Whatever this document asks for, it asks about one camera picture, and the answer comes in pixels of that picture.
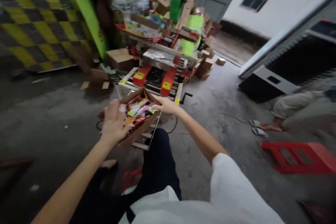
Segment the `foot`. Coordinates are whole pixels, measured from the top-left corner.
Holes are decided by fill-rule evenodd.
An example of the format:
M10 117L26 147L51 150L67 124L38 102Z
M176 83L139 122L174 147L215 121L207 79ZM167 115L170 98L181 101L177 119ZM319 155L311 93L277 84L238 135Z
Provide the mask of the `foot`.
M276 126L273 124L260 124L258 128L264 131L272 130L272 131L282 132L282 129L279 126Z
M117 160L116 159L110 159L110 160L105 160L101 165L100 167L101 168L108 168L108 169L111 169L113 166L115 166L117 164Z

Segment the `flip-flop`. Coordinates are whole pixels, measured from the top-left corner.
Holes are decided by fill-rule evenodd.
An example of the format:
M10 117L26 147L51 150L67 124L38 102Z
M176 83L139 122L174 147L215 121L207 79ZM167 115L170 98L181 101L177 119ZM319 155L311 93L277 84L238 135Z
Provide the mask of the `flip-flop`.
M258 128L259 125L260 125L260 122L256 121L256 120L250 120L250 124L251 124L252 127Z
M252 132L254 133L254 134L256 134L257 136L262 136L262 137L265 137L265 138L267 138L268 137L268 134L265 132L265 131L263 131L262 129L260 129L260 128L252 128Z

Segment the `concrete floor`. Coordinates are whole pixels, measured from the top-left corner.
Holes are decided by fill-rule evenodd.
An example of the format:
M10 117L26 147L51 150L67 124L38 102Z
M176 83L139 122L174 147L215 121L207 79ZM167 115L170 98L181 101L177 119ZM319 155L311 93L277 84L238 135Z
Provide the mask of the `concrete floor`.
M212 47L217 55L237 66L244 65L259 49L221 30L215 36Z
M184 91L192 93L182 106L227 149L243 173L265 201L287 224L309 223L296 200L330 203L335 195L335 177L331 175L283 175L272 169L260 149L264 139L252 134L249 124L223 115L228 113L243 122L249 119L269 121L269 104L258 105L237 90L239 68L231 63L214 64L210 77L192 79ZM35 158L5 203L0 207L0 223L29 223L43 204L71 174L98 141L96 114L116 98L116 92L92 97L80 90L83 74L77 69L50 73L47 82L32 84L29 77L19 82L0 78L0 156ZM171 130L175 118L162 127ZM179 122L176 132L186 132ZM266 141L310 140L311 135L291 136L271 133ZM182 198L208 200L211 167L188 134L170 134L170 143L180 178ZM119 160L113 186L117 191L121 175L142 165L142 151L114 149L110 158ZM36 192L32 185L40 187Z

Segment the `checkered fabric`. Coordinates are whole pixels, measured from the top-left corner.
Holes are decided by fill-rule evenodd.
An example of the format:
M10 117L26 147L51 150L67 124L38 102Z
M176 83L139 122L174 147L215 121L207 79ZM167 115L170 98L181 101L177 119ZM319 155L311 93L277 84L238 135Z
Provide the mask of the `checkered fabric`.
M33 72L73 65L68 47L97 51L75 0L0 0L0 40Z

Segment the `dark blue pants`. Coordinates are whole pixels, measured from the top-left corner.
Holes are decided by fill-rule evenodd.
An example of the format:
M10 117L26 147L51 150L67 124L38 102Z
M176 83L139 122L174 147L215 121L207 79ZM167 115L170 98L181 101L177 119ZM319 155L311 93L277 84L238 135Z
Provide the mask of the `dark blue pants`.
M99 187L108 173L100 168L93 176L80 200L70 223L118 223L125 211L148 194L171 186L181 199L180 181L175 171L175 161L164 129L156 129L150 149L143 153L142 177L136 189L125 196L107 196Z

